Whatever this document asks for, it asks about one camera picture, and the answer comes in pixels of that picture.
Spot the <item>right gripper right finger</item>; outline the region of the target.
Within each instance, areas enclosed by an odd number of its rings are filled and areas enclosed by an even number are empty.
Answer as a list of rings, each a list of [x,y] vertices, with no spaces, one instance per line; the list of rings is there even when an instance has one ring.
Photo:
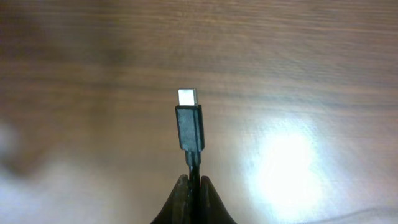
[[[200,180],[200,224],[236,224],[208,176]]]

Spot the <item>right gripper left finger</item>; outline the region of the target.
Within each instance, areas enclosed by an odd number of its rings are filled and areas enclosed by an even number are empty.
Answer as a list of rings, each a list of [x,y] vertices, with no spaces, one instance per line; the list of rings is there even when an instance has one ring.
[[[190,223],[190,196],[188,175],[181,175],[159,214],[151,224],[186,224]]]

